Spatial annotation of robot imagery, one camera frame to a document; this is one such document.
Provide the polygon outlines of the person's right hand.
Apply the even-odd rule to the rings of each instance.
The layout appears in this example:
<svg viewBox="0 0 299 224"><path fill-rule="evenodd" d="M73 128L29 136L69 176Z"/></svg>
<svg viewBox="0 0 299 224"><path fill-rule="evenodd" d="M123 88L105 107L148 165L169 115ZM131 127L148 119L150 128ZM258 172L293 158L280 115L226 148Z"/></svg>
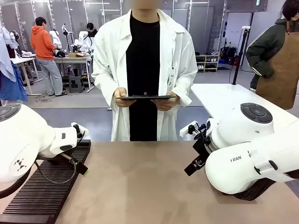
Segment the person's right hand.
<svg viewBox="0 0 299 224"><path fill-rule="evenodd" d="M121 99L121 97L126 97L127 95L127 91L125 88L117 88L114 91L114 102L116 105L118 105L119 107L129 107L131 106L133 103L135 103L135 100L124 100Z"/></svg>

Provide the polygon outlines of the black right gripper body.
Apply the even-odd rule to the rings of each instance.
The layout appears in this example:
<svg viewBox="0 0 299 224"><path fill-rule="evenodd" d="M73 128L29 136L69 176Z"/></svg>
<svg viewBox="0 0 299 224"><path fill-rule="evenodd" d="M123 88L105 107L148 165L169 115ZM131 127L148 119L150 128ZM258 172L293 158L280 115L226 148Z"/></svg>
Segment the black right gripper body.
<svg viewBox="0 0 299 224"><path fill-rule="evenodd" d="M193 145L193 149L199 154L193 161L193 163L206 163L209 155L211 154L210 148L210 137L206 135L206 130L200 131L194 137L195 143Z"/></svg>

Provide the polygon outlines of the person's left hand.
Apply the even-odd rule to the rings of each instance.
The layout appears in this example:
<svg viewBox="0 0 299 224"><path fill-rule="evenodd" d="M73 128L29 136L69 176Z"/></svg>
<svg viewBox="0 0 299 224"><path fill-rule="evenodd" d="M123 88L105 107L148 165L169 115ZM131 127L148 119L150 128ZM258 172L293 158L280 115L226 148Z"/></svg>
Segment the person's left hand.
<svg viewBox="0 0 299 224"><path fill-rule="evenodd" d="M180 98L177 94L175 94L172 91L169 91L166 95L172 96L170 99L152 99L151 102L153 102L157 109L159 111L169 111L171 108L179 104Z"/></svg>

